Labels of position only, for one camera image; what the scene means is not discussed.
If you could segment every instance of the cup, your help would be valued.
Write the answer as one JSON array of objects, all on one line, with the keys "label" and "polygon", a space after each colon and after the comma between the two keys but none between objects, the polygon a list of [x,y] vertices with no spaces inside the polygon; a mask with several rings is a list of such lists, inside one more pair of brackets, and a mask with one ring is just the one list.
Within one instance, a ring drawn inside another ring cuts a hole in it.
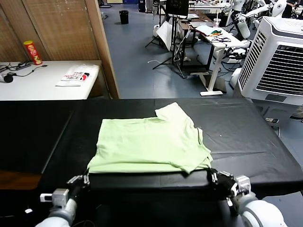
[{"label": "cup", "polygon": [[214,19],[214,26],[213,27],[219,27],[220,22],[221,22],[221,19],[215,18]]}]

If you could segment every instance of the vent grille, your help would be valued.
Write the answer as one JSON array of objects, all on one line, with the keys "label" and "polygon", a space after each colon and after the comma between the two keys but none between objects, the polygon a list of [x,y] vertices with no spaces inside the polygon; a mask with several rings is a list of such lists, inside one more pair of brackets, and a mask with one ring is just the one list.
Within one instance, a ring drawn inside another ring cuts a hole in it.
[{"label": "vent grille", "polygon": [[244,88],[248,78],[250,77],[251,71],[254,68],[258,57],[264,47],[265,41],[266,37],[261,32],[259,32],[253,46],[250,49],[250,54],[247,57],[247,60],[239,76],[239,85],[241,89]]},{"label": "vent grille", "polygon": [[303,96],[303,48],[278,46],[257,90]]}]

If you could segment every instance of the light green t-shirt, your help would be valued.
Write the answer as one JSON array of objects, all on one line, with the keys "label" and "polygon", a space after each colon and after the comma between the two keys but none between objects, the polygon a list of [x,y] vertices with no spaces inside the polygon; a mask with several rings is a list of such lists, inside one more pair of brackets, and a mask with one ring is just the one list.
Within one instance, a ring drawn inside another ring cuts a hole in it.
[{"label": "light green t-shirt", "polygon": [[89,172],[190,173],[211,166],[202,130],[177,103],[155,112],[151,118],[104,119]]}]

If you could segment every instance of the black trash can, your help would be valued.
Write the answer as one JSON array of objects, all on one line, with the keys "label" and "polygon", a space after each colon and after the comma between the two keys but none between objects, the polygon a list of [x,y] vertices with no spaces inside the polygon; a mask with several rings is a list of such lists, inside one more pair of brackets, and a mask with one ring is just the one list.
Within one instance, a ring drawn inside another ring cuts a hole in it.
[{"label": "black trash can", "polygon": [[128,24],[128,11],[127,10],[121,10],[120,13],[120,20],[122,25]]}]

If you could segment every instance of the air cooler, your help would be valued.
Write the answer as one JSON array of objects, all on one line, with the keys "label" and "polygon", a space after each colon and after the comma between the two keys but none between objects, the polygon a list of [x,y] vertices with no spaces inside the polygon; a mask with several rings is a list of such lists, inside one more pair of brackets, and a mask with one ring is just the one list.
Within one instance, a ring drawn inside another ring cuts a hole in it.
[{"label": "air cooler", "polygon": [[272,126],[303,104],[303,21],[263,17],[238,78]]}]

